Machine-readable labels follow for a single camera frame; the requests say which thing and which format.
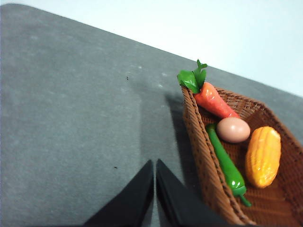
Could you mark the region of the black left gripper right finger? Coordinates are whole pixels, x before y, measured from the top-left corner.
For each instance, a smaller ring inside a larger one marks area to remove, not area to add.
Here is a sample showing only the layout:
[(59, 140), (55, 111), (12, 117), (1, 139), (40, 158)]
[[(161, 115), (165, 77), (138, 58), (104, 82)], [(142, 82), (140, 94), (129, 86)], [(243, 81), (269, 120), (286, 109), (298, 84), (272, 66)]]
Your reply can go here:
[(174, 227), (227, 227), (228, 223), (188, 190), (160, 159), (156, 163), (157, 197)]

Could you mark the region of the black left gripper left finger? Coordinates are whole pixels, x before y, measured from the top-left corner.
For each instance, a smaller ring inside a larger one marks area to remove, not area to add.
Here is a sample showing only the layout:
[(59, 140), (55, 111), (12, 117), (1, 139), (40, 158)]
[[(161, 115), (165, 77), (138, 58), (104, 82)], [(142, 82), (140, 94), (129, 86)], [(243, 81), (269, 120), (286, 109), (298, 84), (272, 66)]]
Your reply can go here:
[(153, 163), (148, 160), (126, 187), (84, 224), (86, 227), (139, 227), (153, 199)]

